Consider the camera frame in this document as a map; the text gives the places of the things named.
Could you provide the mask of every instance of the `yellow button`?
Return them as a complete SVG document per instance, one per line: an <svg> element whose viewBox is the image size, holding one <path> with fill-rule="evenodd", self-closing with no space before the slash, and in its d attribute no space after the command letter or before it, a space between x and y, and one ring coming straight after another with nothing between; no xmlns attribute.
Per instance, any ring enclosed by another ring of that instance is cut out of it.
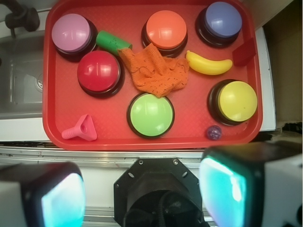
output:
<svg viewBox="0 0 303 227"><path fill-rule="evenodd" d="M219 94L218 106L229 120L243 122L253 116L258 101L254 89L245 82L234 81L225 85Z"/></svg>

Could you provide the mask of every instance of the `red tray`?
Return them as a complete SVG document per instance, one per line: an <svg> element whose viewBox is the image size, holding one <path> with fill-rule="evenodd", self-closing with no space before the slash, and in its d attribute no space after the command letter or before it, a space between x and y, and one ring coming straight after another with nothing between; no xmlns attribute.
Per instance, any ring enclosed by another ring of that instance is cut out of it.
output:
<svg viewBox="0 0 303 227"><path fill-rule="evenodd" d="M185 57L186 50L196 52L212 60L232 59L232 52L249 39L255 31L249 12L237 0L224 0L240 12L242 30L237 40L228 48L216 49L204 44L196 34L195 19L202 9L214 0L62 0L49 12L45 28L44 44L44 91L43 124L47 136L57 146L68 150L134 150L206 148L212 145L247 143L258 133L262 123L262 100L258 55L244 67L233 66L220 76L205 76L193 70L188 75L187 86L173 91L168 98L174 105L175 122L162 138L147 140L138 137L129 128L126 110L140 93L126 71L122 89L108 99L97 99L87 95L77 80L77 63L63 59L51 39L54 23L63 15L78 13L92 21L98 31L106 30L133 44L134 53L143 49L141 29L150 15L159 10L172 10L185 20L188 29L188 43L179 56ZM207 110L207 96L210 89L224 79L238 79L249 83L258 96L258 109L254 116L237 126L217 123ZM98 138L85 141L80 138L64 140L61 132L74 126L80 116L90 114ZM209 140L206 129L219 125L222 138Z"/></svg>

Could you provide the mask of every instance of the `toy banana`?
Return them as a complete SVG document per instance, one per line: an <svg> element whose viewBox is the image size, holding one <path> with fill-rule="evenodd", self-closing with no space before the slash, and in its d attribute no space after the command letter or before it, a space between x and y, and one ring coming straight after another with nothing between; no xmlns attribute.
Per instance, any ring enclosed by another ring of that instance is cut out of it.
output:
<svg viewBox="0 0 303 227"><path fill-rule="evenodd" d="M186 60L190 68L206 75L220 75L232 67L232 60L230 59L213 61L191 51L186 52Z"/></svg>

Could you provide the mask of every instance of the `small ball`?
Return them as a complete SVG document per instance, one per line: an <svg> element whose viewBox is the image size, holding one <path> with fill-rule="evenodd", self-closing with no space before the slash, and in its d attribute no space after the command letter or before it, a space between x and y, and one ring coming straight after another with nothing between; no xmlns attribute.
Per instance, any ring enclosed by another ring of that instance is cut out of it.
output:
<svg viewBox="0 0 303 227"><path fill-rule="evenodd" d="M206 134L210 140L219 140L222 136L222 130L219 126L213 125L207 129Z"/></svg>

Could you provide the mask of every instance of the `lavender button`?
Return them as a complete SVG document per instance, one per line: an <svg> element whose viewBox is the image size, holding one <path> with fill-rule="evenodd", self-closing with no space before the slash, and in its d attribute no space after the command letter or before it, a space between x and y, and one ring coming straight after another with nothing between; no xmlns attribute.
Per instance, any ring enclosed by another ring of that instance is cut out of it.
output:
<svg viewBox="0 0 303 227"><path fill-rule="evenodd" d="M64 52L77 52L90 41L87 19L78 14L67 14L56 21L52 39L56 47Z"/></svg>
<svg viewBox="0 0 303 227"><path fill-rule="evenodd" d="M218 1L207 8L205 25L213 35L229 38L241 30L242 18L234 6Z"/></svg>

